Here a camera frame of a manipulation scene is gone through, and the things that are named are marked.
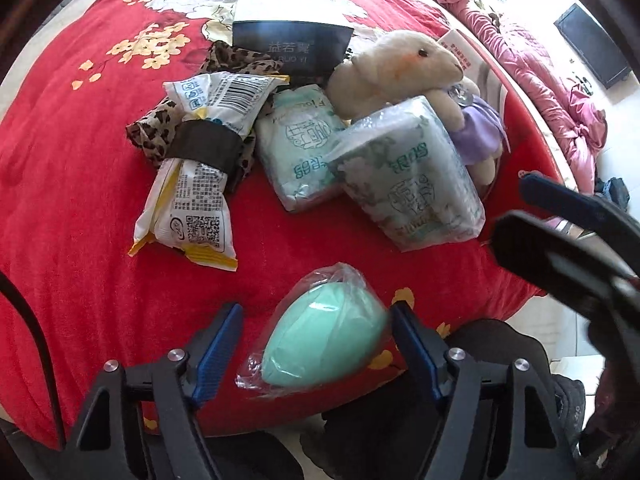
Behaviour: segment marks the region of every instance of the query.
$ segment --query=metal screw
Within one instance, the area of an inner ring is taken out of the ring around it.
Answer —
[[[166,355],[169,358],[169,361],[182,361],[185,356],[185,352],[182,348],[174,348],[173,350],[169,350],[169,353]]]
[[[450,348],[449,357],[454,361],[462,361],[466,357],[466,352],[462,348]]]
[[[120,366],[120,363],[117,362],[116,359],[109,359],[107,362],[105,362],[102,369],[105,372],[114,372],[118,369],[118,366]]]
[[[523,359],[522,357],[520,359],[516,359],[513,365],[521,372],[526,372],[527,370],[529,370],[529,367],[530,367],[529,361],[527,361],[526,359]]]

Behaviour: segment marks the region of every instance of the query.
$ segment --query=plastic bag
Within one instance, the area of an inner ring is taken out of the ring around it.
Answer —
[[[324,159],[401,251],[463,242],[484,226],[476,188],[423,96],[353,124]]]
[[[244,140],[269,93],[286,81],[273,76],[216,72],[165,83],[164,88],[174,102],[183,106],[183,121],[211,121]],[[230,156],[236,160],[238,154]],[[202,162],[166,158],[136,221],[129,255],[146,243],[158,241],[184,251],[197,264],[236,270],[231,217],[223,195],[227,179],[225,172]]]
[[[344,263],[317,269],[280,301],[236,385],[279,397],[338,381],[370,362],[387,326],[360,272]]]
[[[341,193],[323,160],[333,134],[345,129],[318,85],[273,97],[274,111],[255,123],[258,157],[287,211],[300,211]]]

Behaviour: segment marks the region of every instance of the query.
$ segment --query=bed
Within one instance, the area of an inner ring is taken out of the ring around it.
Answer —
[[[386,305],[408,301],[442,336],[480,317],[507,319],[539,292],[498,267],[486,245],[492,221],[527,208],[517,193],[521,172],[576,187],[526,95],[431,0],[317,1],[357,23],[363,41],[377,29],[439,38],[456,28],[491,64],[507,89],[501,112],[511,153],[484,201],[481,237],[401,254],[345,197],[288,214],[258,167],[229,199],[237,272],[196,266],[159,244],[130,258],[132,228],[155,172],[124,126],[163,97],[163,81],[193,75],[211,40],[231,41],[236,0],[74,0],[34,36],[0,88],[0,268],[43,327],[68,427],[106,360],[129,366],[160,358],[229,300],[244,307],[244,333],[216,399],[199,413],[205,434],[283,424],[392,380],[404,363],[390,340],[365,370],[312,392],[265,401],[235,386],[240,362],[278,301],[302,276],[338,261],[361,270]],[[166,56],[156,56],[154,38],[171,44]],[[25,433],[53,447],[37,353],[4,302],[0,357],[0,404]],[[152,406],[145,406],[145,424],[158,426]]]

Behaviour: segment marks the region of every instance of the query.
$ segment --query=white packaging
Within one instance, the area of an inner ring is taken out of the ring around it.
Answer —
[[[184,120],[223,124],[246,138],[260,108],[286,79],[216,72],[165,83],[167,95],[180,103]],[[133,256],[146,243],[158,241],[180,249],[192,262],[236,270],[231,217],[223,192],[226,173],[181,158],[162,162],[145,208],[134,228]]]
[[[424,96],[352,124],[324,160],[401,251],[471,240],[484,226],[476,188]]]
[[[255,123],[258,157],[287,211],[302,211],[341,193],[322,157],[345,129],[318,85],[279,92],[272,114]]]

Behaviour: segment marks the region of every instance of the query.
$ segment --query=green egg-shaped sponge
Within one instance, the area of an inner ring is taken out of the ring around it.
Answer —
[[[264,349],[262,379],[273,386],[308,388],[362,368],[378,349],[388,312],[351,283],[323,283],[282,315]]]

